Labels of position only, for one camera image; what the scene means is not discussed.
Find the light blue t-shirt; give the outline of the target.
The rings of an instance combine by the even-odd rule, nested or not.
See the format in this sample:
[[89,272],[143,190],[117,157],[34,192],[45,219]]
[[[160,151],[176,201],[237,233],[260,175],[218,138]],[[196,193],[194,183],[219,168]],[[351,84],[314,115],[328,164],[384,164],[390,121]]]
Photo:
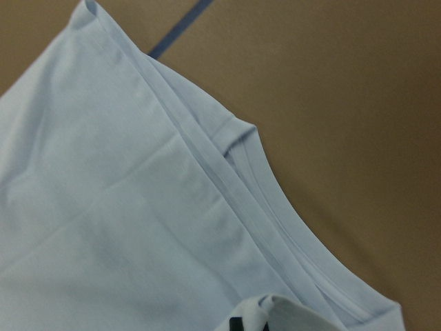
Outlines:
[[2,330],[403,330],[275,179],[256,126],[94,1],[1,97]]

